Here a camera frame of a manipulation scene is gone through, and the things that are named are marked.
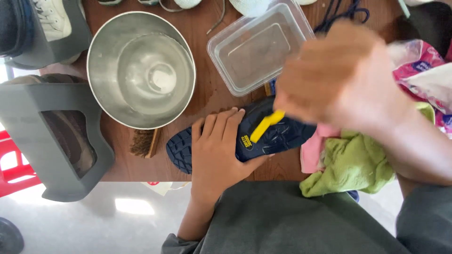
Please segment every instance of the navy shoelace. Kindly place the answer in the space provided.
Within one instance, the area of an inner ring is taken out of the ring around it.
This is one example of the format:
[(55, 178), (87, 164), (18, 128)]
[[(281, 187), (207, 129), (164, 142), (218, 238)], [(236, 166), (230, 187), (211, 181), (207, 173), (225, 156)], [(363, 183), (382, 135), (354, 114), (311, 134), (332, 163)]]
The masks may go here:
[(338, 0), (338, 3), (336, 5), (336, 9), (334, 10), (334, 13), (331, 17), (329, 17), (330, 15), (330, 11), (333, 8), (333, 4), (334, 4), (335, 0), (331, 0), (330, 1), (330, 5), (328, 6), (328, 9), (326, 10), (326, 14), (325, 17), (323, 18), (322, 23), (320, 23), (320, 25), (316, 26), (316, 28), (314, 29), (314, 32), (322, 32), (322, 33), (327, 33), (329, 32), (331, 26), (333, 25), (333, 23), (340, 19), (340, 18), (349, 18), (351, 20), (355, 19), (355, 14), (358, 12), (364, 12), (366, 14), (365, 19), (361, 22), (362, 24), (366, 23), (369, 20), (369, 16), (370, 16), (370, 12), (368, 9), (366, 8), (359, 8), (358, 5), (360, 3), (360, 0), (353, 0), (352, 4), (348, 7), (347, 11), (345, 11), (344, 13), (338, 13), (340, 4), (342, 3), (342, 0)]

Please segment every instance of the gray shoe rack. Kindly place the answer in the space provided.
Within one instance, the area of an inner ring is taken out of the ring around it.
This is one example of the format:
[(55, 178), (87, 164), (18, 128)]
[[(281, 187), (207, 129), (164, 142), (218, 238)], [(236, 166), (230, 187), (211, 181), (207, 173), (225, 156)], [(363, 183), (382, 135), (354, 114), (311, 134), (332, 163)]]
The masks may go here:
[(67, 16), (71, 22), (72, 33), (59, 40), (48, 42), (33, 9), (35, 35), (32, 46), (22, 55), (6, 60), (6, 64), (22, 70), (37, 70), (47, 65), (69, 59), (89, 48), (93, 35), (80, 10), (80, 0), (62, 0)]
[[(96, 161), (82, 177), (76, 174), (42, 111), (79, 110)], [(0, 85), (0, 122), (47, 188), (43, 198), (83, 199), (113, 165), (114, 152), (100, 132), (102, 109), (88, 84)]]

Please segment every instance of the red chair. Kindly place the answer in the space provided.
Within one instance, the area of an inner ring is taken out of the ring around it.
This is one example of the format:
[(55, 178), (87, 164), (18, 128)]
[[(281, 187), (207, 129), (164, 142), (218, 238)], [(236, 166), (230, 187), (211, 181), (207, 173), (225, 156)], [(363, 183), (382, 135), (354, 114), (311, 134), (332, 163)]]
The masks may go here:
[[(41, 183), (36, 173), (33, 171), (30, 164), (24, 165), (22, 161), (22, 153), (19, 148), (14, 144), (11, 137), (6, 131), (0, 132), (0, 159), (9, 152), (16, 153), (17, 166), (11, 169), (3, 170), (0, 165), (0, 197), (15, 193), (19, 190), (29, 188)], [(18, 182), (10, 181), (16, 180), (24, 176), (33, 176), (32, 178), (25, 179)]]

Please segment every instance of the water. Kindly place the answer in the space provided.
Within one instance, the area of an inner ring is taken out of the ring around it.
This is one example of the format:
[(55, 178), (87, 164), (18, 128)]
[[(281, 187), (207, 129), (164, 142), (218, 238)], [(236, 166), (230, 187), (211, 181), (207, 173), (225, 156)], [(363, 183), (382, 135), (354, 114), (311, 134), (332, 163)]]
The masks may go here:
[(155, 33), (140, 36), (123, 48), (118, 81), (126, 103), (146, 115), (181, 111), (191, 95), (193, 62), (174, 39)]

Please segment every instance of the stainless steel bowl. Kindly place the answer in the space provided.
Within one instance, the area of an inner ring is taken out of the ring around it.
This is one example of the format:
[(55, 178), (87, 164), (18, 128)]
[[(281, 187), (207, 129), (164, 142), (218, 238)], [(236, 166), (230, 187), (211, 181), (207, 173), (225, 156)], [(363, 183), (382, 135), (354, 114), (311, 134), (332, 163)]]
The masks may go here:
[(141, 11), (120, 14), (99, 29), (87, 71), (104, 111), (135, 129), (175, 120), (187, 107), (196, 79), (193, 55), (179, 31)]

